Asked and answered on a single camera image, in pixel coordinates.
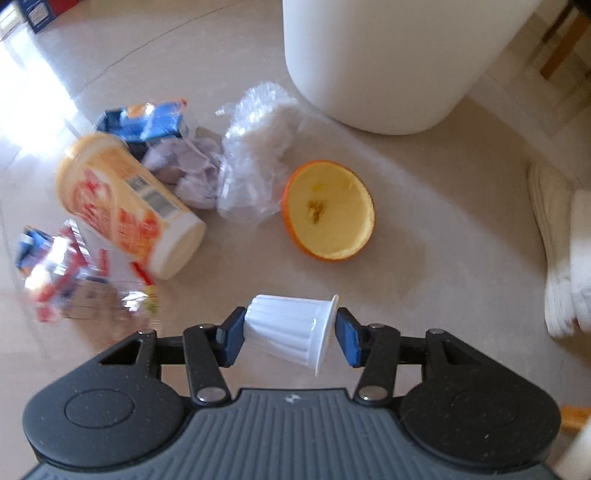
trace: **tile floor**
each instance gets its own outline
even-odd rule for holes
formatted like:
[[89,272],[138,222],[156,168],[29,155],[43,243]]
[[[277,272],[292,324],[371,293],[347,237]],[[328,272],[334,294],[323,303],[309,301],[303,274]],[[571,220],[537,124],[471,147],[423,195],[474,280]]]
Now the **tile floor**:
[[[545,157],[591,186],[591,110],[548,128],[531,108],[548,107],[522,94],[537,30],[530,21],[452,114],[418,135],[355,131],[304,103],[308,116],[286,162],[329,158],[355,170],[375,199],[373,239],[356,258],[325,264],[295,248],[278,216],[244,229],[206,212],[199,252],[160,284],[166,333],[217,323],[258,293],[338,293],[364,323],[406,335],[443,327],[557,401],[591,405],[589,341],[557,343],[545,331],[545,256],[525,181],[529,158]],[[53,193],[61,152],[106,108],[184,97],[190,124],[223,132],[228,120],[215,111],[246,88],[274,80],[297,92],[278,0],[87,0],[37,36],[14,32],[0,44],[0,71],[0,471],[13,480],[34,464],[20,427],[26,400],[98,348],[67,322],[37,323],[11,265],[23,225],[54,232],[66,218]],[[318,378],[247,346],[225,375],[236,391],[351,388],[359,372],[333,342]],[[181,369],[165,377],[186,390]],[[417,380],[404,369],[397,391]]]

